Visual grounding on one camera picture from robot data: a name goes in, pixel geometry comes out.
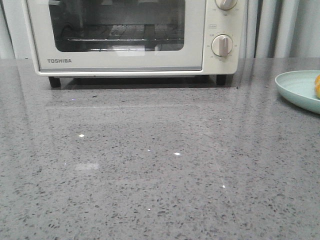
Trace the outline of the oven glass door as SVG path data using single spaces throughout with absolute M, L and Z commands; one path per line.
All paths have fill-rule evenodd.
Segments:
M 198 71 L 203 65 L 204 0 L 26 0 L 34 62 L 41 73 Z M 183 40 L 67 40 L 86 25 L 175 25 Z

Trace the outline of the golden croissant bread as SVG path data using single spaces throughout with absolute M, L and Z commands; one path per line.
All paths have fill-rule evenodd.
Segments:
M 320 99 L 320 75 L 314 80 L 314 92 L 318 99 Z

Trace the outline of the lower cream oven knob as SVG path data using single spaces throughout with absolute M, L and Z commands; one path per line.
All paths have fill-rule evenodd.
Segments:
M 225 34 L 218 35 L 211 43 L 211 50 L 218 57 L 227 57 L 232 48 L 233 40 Z

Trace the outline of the cream oven knob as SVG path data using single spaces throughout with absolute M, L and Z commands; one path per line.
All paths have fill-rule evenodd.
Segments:
M 227 57 L 232 48 L 233 40 L 225 34 L 218 35 L 211 43 L 211 50 L 218 57 Z
M 237 0 L 215 0 L 215 4 L 220 10 L 228 11 L 237 4 Z

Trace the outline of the cream Toshiba toaster oven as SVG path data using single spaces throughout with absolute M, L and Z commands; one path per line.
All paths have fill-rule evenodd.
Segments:
M 204 0 L 205 22 L 203 36 L 203 58 L 200 70 L 159 70 L 159 71 L 81 71 L 81 72 L 40 72 L 34 61 L 35 52 L 31 38 L 31 28 L 26 21 L 26 11 L 22 1 L 25 24 L 27 28 L 32 60 L 35 73 L 39 76 L 48 77 L 53 88 L 60 86 L 61 78 L 151 78 L 151 77 L 180 77 L 180 76 L 209 76 L 218 77 L 217 84 L 224 85 L 226 77 L 236 72 L 239 62 L 242 28 L 245 14 L 245 2 L 238 0 L 230 10 L 221 10 L 215 0 Z M 227 57 L 220 57 L 213 53 L 211 44 L 219 35 L 228 35 L 233 41 L 233 48 Z

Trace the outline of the upper cream oven knob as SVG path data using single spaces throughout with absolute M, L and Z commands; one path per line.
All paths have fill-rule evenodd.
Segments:
M 215 0 L 215 4 L 220 10 L 228 11 L 237 4 L 237 0 Z

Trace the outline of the light green plate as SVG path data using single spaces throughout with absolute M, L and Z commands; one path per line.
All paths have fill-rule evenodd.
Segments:
M 290 103 L 320 113 L 320 98 L 315 91 L 315 80 L 319 70 L 298 70 L 281 73 L 275 77 L 278 93 Z

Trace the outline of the grey window curtain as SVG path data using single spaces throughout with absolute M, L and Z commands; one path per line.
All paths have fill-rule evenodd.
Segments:
M 318 58 L 318 0 L 246 0 L 241 58 Z

